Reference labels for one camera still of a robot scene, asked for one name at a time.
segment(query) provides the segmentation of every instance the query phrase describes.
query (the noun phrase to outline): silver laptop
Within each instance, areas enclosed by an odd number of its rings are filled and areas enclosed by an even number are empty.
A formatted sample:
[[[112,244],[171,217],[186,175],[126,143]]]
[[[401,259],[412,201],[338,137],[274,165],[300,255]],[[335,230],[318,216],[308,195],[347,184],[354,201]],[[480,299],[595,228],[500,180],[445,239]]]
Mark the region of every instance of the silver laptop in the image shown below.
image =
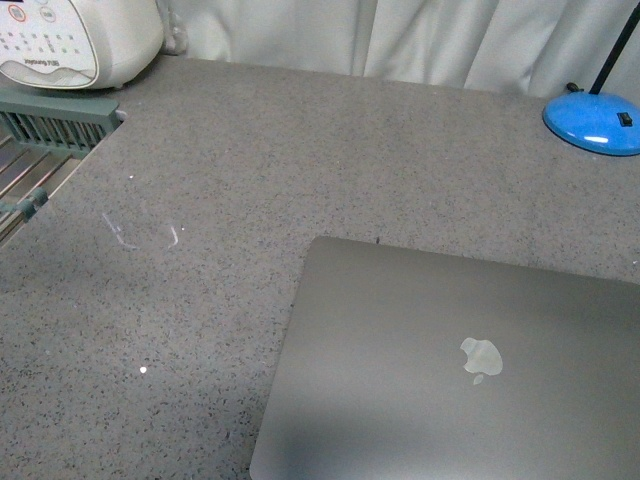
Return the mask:
[[[640,478],[640,285],[314,240],[253,480]]]

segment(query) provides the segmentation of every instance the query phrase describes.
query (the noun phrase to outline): granite countertop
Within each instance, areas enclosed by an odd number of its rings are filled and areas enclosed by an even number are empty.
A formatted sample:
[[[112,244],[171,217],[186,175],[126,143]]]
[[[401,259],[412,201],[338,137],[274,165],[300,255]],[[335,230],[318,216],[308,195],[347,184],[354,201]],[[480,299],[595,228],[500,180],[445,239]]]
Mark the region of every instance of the granite countertop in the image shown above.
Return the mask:
[[[640,283],[640,159],[542,99],[168,57],[108,95],[0,252],[2,478],[248,478],[317,235]]]

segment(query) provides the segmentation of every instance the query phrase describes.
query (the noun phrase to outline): clear plastic piece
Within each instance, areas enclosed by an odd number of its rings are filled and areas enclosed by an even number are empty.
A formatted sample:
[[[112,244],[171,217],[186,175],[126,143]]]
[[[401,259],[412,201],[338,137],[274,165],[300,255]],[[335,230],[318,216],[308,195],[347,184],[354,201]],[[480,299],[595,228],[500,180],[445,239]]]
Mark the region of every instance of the clear plastic piece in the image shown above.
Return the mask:
[[[160,50],[165,55],[183,55],[189,47],[189,35],[184,21],[173,11],[171,0],[156,0],[164,26],[164,42]]]

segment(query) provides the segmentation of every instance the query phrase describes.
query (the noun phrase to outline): apple logo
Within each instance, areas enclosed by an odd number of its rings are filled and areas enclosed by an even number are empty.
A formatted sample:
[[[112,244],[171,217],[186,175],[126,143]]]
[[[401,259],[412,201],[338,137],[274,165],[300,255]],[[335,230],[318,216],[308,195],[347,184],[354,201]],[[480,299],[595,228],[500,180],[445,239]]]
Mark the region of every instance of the apple logo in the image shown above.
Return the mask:
[[[496,346],[489,340],[467,338],[460,349],[467,354],[464,369],[469,373],[478,373],[473,384],[478,385],[484,380],[484,375],[498,375],[502,371],[502,357]]]

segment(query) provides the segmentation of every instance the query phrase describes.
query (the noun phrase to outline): black lamp arm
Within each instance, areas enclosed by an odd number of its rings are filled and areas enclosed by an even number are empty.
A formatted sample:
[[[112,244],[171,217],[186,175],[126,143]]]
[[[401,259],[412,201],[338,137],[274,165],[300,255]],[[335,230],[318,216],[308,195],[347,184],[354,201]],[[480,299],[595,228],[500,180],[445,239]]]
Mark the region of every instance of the black lamp arm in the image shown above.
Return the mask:
[[[631,34],[633,33],[633,30],[636,28],[636,25],[638,25],[639,21],[640,21],[640,3],[638,3],[636,8],[633,9],[633,12],[629,17],[629,20],[627,20],[627,23],[622,29],[622,32],[620,32],[620,36],[618,37],[616,44],[613,46],[611,53],[609,53],[609,56],[607,57],[607,61],[604,62],[604,65],[602,66],[602,70],[600,70],[600,73],[598,74],[598,78],[596,78],[596,81],[593,83],[593,87],[591,87],[591,90],[589,90],[589,93],[593,95],[597,95],[598,93],[600,93],[600,90],[602,89],[604,82],[607,80],[607,77],[611,73],[611,69],[613,69],[613,66],[616,64],[618,57],[622,53],[622,49],[629,41],[629,38],[631,37]]]

